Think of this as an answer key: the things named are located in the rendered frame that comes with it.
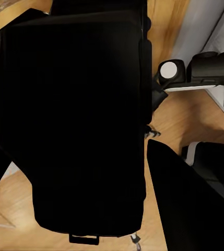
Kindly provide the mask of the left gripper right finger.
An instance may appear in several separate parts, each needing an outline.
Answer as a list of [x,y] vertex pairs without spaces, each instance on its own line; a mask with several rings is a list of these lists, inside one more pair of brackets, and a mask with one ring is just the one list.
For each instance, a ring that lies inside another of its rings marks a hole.
[[147,161],[168,251],[224,251],[224,197],[162,142]]

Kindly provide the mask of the digital camera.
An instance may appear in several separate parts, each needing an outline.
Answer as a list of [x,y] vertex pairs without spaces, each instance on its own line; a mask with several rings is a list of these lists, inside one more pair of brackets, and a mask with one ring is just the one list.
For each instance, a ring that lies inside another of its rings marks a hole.
[[150,28],[147,0],[53,0],[0,29],[0,149],[70,243],[141,229]]

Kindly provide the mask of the camera tripod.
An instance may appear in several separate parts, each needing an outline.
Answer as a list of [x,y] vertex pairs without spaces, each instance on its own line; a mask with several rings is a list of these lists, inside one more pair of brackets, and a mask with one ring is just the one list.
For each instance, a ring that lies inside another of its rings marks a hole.
[[[144,138],[148,138],[150,136],[152,136],[154,138],[156,136],[160,136],[160,133],[157,133],[157,131],[151,130],[148,134],[144,134]],[[136,244],[137,251],[141,251],[141,247],[140,247],[140,245],[138,243],[140,241],[140,238],[137,236],[136,233],[132,234],[132,241],[133,241],[134,244]]]

